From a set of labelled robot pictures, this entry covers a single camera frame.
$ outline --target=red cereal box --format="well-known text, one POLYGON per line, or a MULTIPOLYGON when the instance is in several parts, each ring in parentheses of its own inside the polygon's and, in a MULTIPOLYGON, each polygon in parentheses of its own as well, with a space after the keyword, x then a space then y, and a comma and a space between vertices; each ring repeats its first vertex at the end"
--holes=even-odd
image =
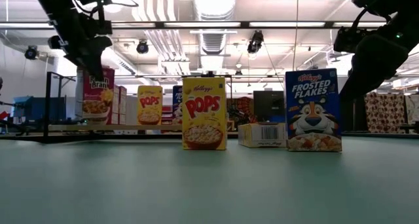
POLYGON ((78 71, 78 80, 82 86, 82 118, 90 125, 118 124, 115 116, 114 78, 115 70, 103 67, 103 80, 97 81, 86 71, 78 71))

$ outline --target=barcode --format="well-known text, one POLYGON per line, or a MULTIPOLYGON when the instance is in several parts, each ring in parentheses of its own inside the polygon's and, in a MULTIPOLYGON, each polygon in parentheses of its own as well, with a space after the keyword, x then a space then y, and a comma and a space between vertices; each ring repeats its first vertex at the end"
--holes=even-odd
POLYGON ((278 140, 278 127, 261 126, 262 140, 278 140))

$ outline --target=yellow cereal box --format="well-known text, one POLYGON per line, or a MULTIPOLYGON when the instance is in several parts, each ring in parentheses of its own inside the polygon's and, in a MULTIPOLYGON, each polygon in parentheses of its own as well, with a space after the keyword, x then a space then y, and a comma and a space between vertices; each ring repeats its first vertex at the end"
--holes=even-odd
POLYGON ((225 79, 183 79, 183 148, 224 150, 227 144, 225 79))
POLYGON ((163 88, 161 86, 139 86, 137 97, 138 124, 160 125, 162 122, 163 88))

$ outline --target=computer monitor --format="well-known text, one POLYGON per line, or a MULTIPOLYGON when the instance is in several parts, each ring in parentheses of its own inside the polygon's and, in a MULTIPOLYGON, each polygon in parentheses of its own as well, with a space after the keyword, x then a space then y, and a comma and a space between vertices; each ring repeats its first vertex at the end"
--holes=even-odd
POLYGON ((253 91, 255 115, 258 122, 285 122, 285 98, 283 91, 253 91))

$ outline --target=floral curtain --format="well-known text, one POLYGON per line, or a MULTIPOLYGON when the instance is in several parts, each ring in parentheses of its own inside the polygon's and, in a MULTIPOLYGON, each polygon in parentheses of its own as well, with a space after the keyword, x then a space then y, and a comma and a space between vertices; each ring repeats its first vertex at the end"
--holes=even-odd
POLYGON ((404 95, 373 92, 367 94, 364 100, 370 133, 405 133, 399 127, 405 124, 404 95))
POLYGON ((419 121, 419 95, 405 96, 407 123, 414 124, 419 121))

